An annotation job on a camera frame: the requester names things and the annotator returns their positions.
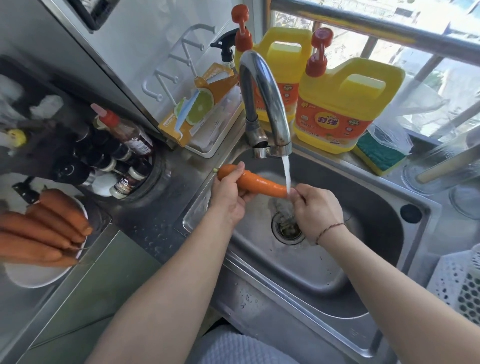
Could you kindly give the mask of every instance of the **sink hole cover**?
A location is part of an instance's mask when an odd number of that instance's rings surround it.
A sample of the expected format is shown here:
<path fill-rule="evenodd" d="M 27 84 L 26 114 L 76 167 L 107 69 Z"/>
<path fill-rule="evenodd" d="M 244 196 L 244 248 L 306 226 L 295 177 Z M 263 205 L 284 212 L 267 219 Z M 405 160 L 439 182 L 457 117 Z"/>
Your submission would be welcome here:
<path fill-rule="evenodd" d="M 280 212 L 272 218 L 272 233 L 279 242 L 285 245 L 297 245 L 305 239 L 296 222 L 287 221 Z"/>

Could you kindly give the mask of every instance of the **bracelet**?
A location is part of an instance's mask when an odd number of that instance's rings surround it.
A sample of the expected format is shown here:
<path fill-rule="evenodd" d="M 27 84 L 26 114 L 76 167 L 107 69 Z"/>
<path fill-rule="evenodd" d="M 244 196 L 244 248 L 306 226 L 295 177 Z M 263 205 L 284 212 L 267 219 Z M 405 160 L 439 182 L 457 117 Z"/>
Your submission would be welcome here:
<path fill-rule="evenodd" d="M 345 225 L 345 223 L 344 223 L 344 222 L 338 222 L 338 223 L 336 223 L 336 224 L 330 225 L 328 228 L 326 228 L 325 230 L 323 230 L 323 231 L 318 235 L 318 238 L 317 238 L 317 240 L 315 241 L 315 244 L 320 245 L 320 244 L 318 243 L 318 241 L 320 240 L 320 238 L 322 237 L 322 235 L 325 234 L 327 231 L 329 231 L 331 228 L 334 228 L 335 226 L 340 226 L 340 225 Z"/>

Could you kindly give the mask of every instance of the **hand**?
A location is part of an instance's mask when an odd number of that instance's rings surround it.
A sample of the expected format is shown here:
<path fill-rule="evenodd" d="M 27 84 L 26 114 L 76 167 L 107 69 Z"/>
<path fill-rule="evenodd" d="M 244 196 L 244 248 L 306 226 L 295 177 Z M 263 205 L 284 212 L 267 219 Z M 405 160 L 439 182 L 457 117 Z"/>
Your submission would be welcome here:
<path fill-rule="evenodd" d="M 343 222 L 342 207 L 329 190 L 301 183 L 290 190 L 289 198 L 297 223 L 311 242 L 315 242 L 329 226 Z"/>
<path fill-rule="evenodd" d="M 225 210 L 229 222 L 233 226 L 237 225 L 245 215 L 245 204 L 251 201 L 256 194 L 238 189 L 237 180 L 245 171 L 245 163 L 240 162 L 237 168 L 219 181 L 218 177 L 212 185 L 212 197 L 210 199 L 211 208 L 220 208 Z"/>

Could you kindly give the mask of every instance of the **person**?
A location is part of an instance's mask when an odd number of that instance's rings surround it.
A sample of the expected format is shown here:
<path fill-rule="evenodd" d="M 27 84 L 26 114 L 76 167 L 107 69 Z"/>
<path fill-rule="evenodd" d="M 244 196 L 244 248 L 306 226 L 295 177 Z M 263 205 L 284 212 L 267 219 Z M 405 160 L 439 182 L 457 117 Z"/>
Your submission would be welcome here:
<path fill-rule="evenodd" d="M 120 308 L 87 360 L 107 363 L 296 363 L 266 344 L 220 326 L 196 344 L 228 242 L 252 193 L 238 190 L 240 162 L 212 187 L 197 228 Z M 343 224 L 332 192 L 291 192 L 300 229 L 342 267 L 403 364 L 480 363 L 480 328 L 370 250 Z"/>

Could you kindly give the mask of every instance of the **window railing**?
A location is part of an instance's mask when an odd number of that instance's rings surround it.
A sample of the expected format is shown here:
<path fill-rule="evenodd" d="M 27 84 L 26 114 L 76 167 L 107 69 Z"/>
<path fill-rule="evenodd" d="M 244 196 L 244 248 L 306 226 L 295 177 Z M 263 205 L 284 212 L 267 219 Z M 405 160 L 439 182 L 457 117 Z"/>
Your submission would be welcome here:
<path fill-rule="evenodd" d="M 270 26 L 271 12 L 278 11 L 313 21 L 312 30 L 322 24 L 328 24 L 367 35 L 368 38 L 360 54 L 363 58 L 369 58 L 372 55 L 379 39 L 431 53 L 430 59 L 414 75 L 414 82 L 410 82 L 398 97 L 408 97 L 444 58 L 480 66 L 480 44 L 474 42 L 304 0 L 266 0 L 264 9 L 265 30 Z M 479 112 L 480 101 L 477 101 L 456 115 L 449 125 L 441 126 L 431 137 L 441 137 L 447 128 L 458 128 Z"/>

